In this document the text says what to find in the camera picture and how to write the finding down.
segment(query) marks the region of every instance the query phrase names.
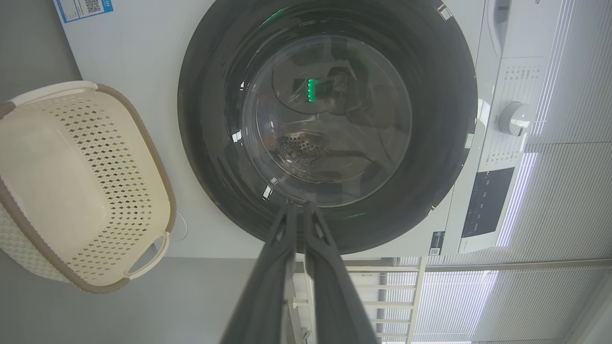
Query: laundry basket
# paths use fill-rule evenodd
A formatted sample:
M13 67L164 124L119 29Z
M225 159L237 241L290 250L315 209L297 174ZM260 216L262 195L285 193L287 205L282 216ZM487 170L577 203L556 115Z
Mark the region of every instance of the laundry basket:
M0 178L0 248L37 275L108 293L168 249L168 178L136 110L108 86L73 81L0 104Z

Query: basket handle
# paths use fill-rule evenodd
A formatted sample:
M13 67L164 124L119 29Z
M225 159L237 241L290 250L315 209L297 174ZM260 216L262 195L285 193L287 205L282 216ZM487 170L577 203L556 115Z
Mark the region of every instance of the basket handle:
M136 257L136 259L134 259L134 262L132 264L130 264L129 267L127 267L127 269L125 269L124 271L124 275L129 278L130 280L133 279L137 279L138 277L144 275L145 273L147 273L149 270L151 270L155 265L157 265L157 263L159 263L160 260L162 260L163 256L166 254L166 251L168 250L168 246L170 245L170 233L169 232L164 232L164 235L159 235L153 238L153 240L151 240L151 242L149 243L149 245L147 245L147 249L159 238L163 238L163 244L162 244L162 248L157 252L157 254L155 255L155 257L153 257L153 259L151 259L150 262L146 263L143 267L141 267L140 269L134 271L134 272L128 272L132 266L134 264L136 264L136 262L140 259L140 257L144 254L144 252L146 251L146 249L144 249L139 255L138 257Z
M54 84L29 91L22 95L16 96L10 101L15 104L16 107L18 107L56 93L72 91L75 89L92 89L95 91L98 89L98 85L92 83L91 81L68 81L66 83Z

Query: washing machine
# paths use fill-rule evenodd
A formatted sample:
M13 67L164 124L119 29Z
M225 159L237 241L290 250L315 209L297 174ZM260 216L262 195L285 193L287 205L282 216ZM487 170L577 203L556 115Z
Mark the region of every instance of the washing machine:
M83 79L123 92L162 158L166 255L257 257L282 204L314 201L351 259L496 243L561 2L56 6Z

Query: basket rim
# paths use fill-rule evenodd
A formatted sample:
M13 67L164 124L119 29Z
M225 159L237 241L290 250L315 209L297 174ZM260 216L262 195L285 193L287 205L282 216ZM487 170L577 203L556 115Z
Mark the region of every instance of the basket rim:
M149 136L149 132L144 126L144 122L140 118L136 108L132 105L132 103L119 91L111 88L109 86L103 84L97 84L96 92L106 93L116 100L118 100L131 115L140 135L142 136L144 143L149 149L149 153L153 158L155 163L155 167L162 179L163 186L168 194L168 201L170 202L170 216L168 218L168 224L166 225L166 232L171 232L172 227L174 225L174 219L176 217L176 200L174 199L174 193L170 186L170 179L166 173L162 165L162 160L159 157L157 150ZM7 114L11 113L17 107L11 101L0 103L0 121ZM114 282L105 286L96 286L88 283L80 277L76 272L74 272L61 258L47 245L47 243L42 239L40 234L34 229L28 218L23 214L19 205L14 200L13 196L10 194L8 188L6 187L4 181L0 178L0 203L4 206L4 209L9 213L10 217L17 224L17 227L21 230L23 235L32 243L32 245L55 267L63 276L65 276L70 282L79 287L80 289L87 291L93 294L106 294L113 291L117 291L124 287L130 279L128 277L124 277L117 282Z

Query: blue label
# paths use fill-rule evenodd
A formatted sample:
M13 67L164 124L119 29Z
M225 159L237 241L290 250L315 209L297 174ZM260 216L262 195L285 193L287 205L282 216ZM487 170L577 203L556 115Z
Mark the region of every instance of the blue label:
M111 0L57 0L65 23L113 11Z

